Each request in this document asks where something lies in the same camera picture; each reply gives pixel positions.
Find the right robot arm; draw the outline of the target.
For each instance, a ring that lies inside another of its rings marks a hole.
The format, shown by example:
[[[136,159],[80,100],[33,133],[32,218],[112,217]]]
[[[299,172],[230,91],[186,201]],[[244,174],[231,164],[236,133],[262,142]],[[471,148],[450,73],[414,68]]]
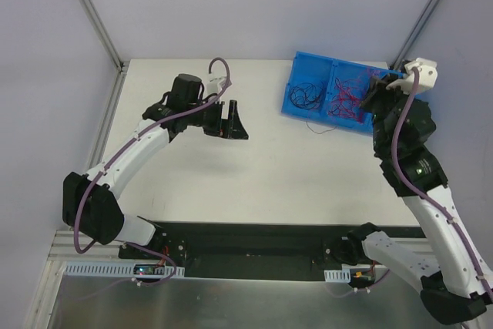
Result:
[[[444,170],[425,146],[436,125],[428,103],[416,97],[419,76],[410,92],[394,88],[396,81],[393,75],[372,78],[361,108],[372,115],[374,155],[384,178],[418,221],[434,260],[366,223],[347,235],[344,262],[383,264],[418,292],[440,324],[483,328],[481,318],[492,305],[492,270],[465,229]]]

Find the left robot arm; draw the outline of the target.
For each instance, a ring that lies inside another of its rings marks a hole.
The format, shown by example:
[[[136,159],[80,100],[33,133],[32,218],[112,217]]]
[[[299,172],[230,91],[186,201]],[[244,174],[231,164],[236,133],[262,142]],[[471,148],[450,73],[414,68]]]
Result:
[[[143,165],[188,127],[207,136],[247,140],[237,102],[221,101],[230,86],[219,78],[219,92],[206,96],[196,76],[179,74],[170,91],[149,106],[122,147],[83,174],[71,172],[62,185],[62,220],[93,241],[106,245],[129,242],[147,259],[163,249],[157,227],[142,217],[125,215],[118,204],[123,190]]]

